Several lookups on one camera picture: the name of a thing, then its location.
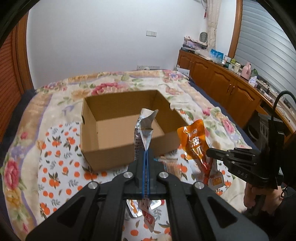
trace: cardboard box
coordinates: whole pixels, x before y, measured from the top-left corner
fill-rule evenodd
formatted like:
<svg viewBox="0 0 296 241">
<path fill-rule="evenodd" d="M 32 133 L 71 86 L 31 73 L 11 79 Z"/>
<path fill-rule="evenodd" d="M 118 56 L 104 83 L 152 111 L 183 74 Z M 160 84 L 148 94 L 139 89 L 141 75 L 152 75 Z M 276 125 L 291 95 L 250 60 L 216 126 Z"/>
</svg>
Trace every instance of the cardboard box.
<svg viewBox="0 0 296 241">
<path fill-rule="evenodd" d="M 108 93 L 83 100 L 81 151 L 94 171 L 134 161 L 134 130 L 141 109 L 158 109 L 150 148 L 155 156 L 178 148 L 186 121 L 157 90 Z"/>
</svg>

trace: pink bottle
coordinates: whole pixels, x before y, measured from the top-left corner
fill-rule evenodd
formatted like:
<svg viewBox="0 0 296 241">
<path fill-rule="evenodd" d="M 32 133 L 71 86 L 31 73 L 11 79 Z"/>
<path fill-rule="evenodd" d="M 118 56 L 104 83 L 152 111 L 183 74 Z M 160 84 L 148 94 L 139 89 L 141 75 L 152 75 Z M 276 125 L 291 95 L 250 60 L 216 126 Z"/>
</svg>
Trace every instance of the pink bottle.
<svg viewBox="0 0 296 241">
<path fill-rule="evenodd" d="M 251 76 L 251 64 L 247 62 L 246 66 L 243 67 L 242 69 L 242 74 L 241 77 L 245 78 L 247 81 L 249 81 L 250 76 Z"/>
</svg>

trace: beige curtain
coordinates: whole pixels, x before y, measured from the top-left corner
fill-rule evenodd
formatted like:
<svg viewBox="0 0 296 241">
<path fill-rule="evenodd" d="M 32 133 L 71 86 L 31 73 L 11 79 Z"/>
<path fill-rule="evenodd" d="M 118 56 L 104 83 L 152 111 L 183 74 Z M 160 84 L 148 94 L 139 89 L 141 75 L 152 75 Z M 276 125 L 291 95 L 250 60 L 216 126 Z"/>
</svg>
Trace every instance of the beige curtain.
<svg viewBox="0 0 296 241">
<path fill-rule="evenodd" d="M 222 0 L 207 0 L 208 50 L 216 49 L 216 29 Z"/>
</svg>

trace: person's arm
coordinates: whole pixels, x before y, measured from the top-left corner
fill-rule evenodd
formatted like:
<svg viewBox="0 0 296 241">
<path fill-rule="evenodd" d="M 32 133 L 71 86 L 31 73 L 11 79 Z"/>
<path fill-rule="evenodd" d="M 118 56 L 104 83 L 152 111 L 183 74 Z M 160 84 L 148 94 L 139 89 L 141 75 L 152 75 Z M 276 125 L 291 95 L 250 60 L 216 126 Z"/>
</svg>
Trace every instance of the person's arm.
<svg viewBox="0 0 296 241">
<path fill-rule="evenodd" d="M 246 184 L 244 205 L 252 208 L 255 205 L 256 195 L 266 195 L 262 212 L 258 216 L 249 216 L 249 219 L 262 228 L 270 240 L 296 240 L 296 192 L 288 188 L 288 193 L 281 198 L 281 187 L 274 189 L 258 189 Z"/>
</svg>

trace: window blind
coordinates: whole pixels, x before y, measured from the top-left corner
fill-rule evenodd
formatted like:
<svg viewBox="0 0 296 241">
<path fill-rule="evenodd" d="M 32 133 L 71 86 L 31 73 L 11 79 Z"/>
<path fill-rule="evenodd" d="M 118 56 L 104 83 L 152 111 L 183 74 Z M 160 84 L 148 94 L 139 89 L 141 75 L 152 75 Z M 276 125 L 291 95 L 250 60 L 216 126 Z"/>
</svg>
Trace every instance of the window blind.
<svg viewBox="0 0 296 241">
<path fill-rule="evenodd" d="M 279 24 L 256 1 L 243 0 L 235 59 L 243 65 L 250 62 L 275 91 L 289 90 L 296 96 L 296 51 Z"/>
</svg>

